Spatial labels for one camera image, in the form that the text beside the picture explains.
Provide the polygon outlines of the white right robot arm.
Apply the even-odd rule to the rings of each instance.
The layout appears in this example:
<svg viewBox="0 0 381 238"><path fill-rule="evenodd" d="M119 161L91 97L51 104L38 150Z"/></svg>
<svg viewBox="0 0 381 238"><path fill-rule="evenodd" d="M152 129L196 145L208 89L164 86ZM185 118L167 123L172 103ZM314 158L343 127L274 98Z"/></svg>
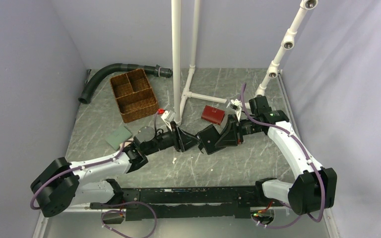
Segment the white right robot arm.
<svg viewBox="0 0 381 238"><path fill-rule="evenodd" d="M260 206L272 199L288 205L297 215L318 212L321 220L325 209L334 205L337 174L333 168L325 168L308 151L282 110L273 110L265 96L257 96L248 102L249 108L239 99L228 106L235 112L228 115L225 128L215 147L238 146L245 135L262 132L278 147L293 173L293 183L277 178L264 178L256 182L254 201Z"/></svg>

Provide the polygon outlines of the black leather card holder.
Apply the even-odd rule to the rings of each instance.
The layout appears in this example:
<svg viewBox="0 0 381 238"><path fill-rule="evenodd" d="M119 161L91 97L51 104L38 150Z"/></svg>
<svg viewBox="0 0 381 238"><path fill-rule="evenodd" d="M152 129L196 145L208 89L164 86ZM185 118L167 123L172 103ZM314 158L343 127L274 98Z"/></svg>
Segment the black leather card holder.
<svg viewBox="0 0 381 238"><path fill-rule="evenodd" d="M220 147L215 145L216 142L220 139L220 133L213 125L207 126L203 130L199 131L196 135L199 139L199 150L201 152L204 150L207 155L211 155L226 148L226 146Z"/></svg>

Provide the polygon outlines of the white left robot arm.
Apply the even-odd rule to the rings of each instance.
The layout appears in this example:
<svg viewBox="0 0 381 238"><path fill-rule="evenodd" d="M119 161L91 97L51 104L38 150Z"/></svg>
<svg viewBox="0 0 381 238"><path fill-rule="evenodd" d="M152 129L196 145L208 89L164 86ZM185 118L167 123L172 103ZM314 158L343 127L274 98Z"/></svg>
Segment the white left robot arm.
<svg viewBox="0 0 381 238"><path fill-rule="evenodd" d="M57 158L31 183L30 208L52 217L83 203L120 207L125 195L115 177L142 168L148 162L148 155L170 147L185 152L199 143L197 136L171 122L165 132L141 128L133 139L123 142L117 152L107 156L80 162Z"/></svg>

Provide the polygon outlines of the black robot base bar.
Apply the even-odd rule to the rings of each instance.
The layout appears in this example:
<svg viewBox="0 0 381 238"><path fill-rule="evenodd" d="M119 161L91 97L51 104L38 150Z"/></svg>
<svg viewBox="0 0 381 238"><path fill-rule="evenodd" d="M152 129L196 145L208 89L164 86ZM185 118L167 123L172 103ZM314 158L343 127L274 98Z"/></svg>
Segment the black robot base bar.
<svg viewBox="0 0 381 238"><path fill-rule="evenodd" d="M92 202L93 210L123 208L127 221L163 218L233 217L249 219L253 213L282 205L262 197L255 185L175 188L123 188L107 203Z"/></svg>

